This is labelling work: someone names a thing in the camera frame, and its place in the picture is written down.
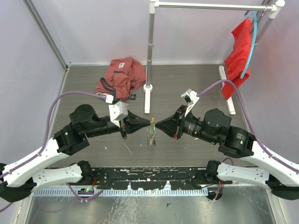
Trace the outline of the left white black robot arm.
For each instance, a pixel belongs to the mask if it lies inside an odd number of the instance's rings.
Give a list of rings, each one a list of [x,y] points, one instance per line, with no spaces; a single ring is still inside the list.
[[[110,105],[109,113],[100,118],[91,105],[80,105],[69,115],[70,124],[55,133],[44,147],[15,163],[2,163],[0,197],[13,203],[28,197],[38,188],[63,183],[90,184],[94,172],[87,161],[65,168],[49,169],[48,166],[88,147],[89,138],[120,133],[126,139],[127,134],[150,126],[148,119],[133,114],[122,102]]]

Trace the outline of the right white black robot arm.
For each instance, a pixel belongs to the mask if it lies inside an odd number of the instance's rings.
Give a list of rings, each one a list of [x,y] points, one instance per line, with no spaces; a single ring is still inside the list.
[[[248,161],[254,168],[238,168],[219,161],[209,161],[205,179],[211,184],[219,181],[245,182],[269,189],[285,200],[299,198],[299,166],[294,162],[266,153],[255,136],[231,125],[231,117],[215,108],[207,111],[203,120],[180,106],[174,115],[156,123],[156,128],[174,139],[188,134],[213,145],[225,156]]]

